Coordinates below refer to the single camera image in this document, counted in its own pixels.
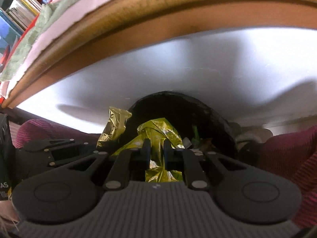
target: shiny plastic wrapper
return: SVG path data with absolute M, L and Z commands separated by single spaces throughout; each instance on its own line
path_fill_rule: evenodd
M 172 147 L 183 149 L 183 143 L 178 132 L 165 119 L 159 118 L 147 121 L 137 128 L 138 136 L 128 144 L 118 149 L 113 155 L 118 155 L 124 149 L 141 148 L 143 141 L 148 138 L 151 140 L 152 152 L 150 169 L 145 173 L 147 182 L 171 182 L 183 179 L 179 171 L 167 171 L 164 166 L 163 143 L 168 139 Z
M 102 147 L 107 141 L 117 140 L 126 130 L 126 121 L 131 116 L 132 113 L 127 110 L 109 107 L 109 121 L 97 141 L 97 146 Z

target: gold foil wrapper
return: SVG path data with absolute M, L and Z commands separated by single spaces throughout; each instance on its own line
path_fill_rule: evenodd
M 102 147 L 109 140 L 117 140 L 126 130 L 126 121 L 132 116 L 127 110 L 109 107 L 109 121 L 100 135 L 97 146 Z
M 113 155 L 118 155 L 124 149 L 141 148 L 143 141 L 148 138 L 151 140 L 151 163 L 150 169 L 145 172 L 147 182 L 171 182 L 183 179 L 179 171 L 167 171 L 164 166 L 163 143 L 168 139 L 172 147 L 183 149 L 180 135 L 174 127 L 165 119 L 159 118 L 147 121 L 137 128 L 139 134 L 128 144 L 118 149 Z

